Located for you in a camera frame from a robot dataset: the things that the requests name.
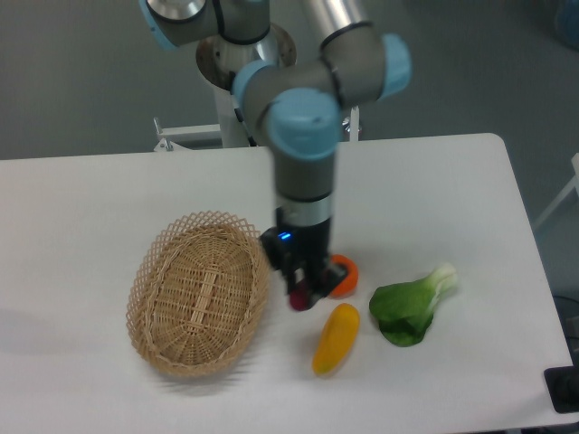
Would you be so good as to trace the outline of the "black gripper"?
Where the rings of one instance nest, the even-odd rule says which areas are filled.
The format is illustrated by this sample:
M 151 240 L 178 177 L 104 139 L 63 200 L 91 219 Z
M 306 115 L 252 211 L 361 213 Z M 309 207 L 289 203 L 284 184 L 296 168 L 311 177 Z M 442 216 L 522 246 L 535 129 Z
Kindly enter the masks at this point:
M 313 226 L 279 221 L 260 236 L 271 267 L 286 280 L 289 297 L 305 297 L 306 281 L 310 283 L 310 307 L 328 297 L 348 276 L 345 266 L 329 264 L 330 229 L 331 218 Z

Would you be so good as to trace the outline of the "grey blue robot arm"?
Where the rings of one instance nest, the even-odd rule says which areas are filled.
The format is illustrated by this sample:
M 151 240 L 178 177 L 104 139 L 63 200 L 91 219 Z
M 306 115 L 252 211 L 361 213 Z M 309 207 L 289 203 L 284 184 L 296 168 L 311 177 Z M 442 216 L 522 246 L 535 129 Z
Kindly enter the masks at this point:
M 407 44 L 380 34 L 358 1 L 307 1 L 319 56 L 288 64 L 266 1 L 143 1 L 150 32 L 168 49 L 215 41 L 214 67 L 236 101 L 250 142 L 273 157 L 275 224 L 261 236 L 271 266 L 303 311 L 350 277 L 328 250 L 334 169 L 345 109 L 402 91 L 412 77 Z

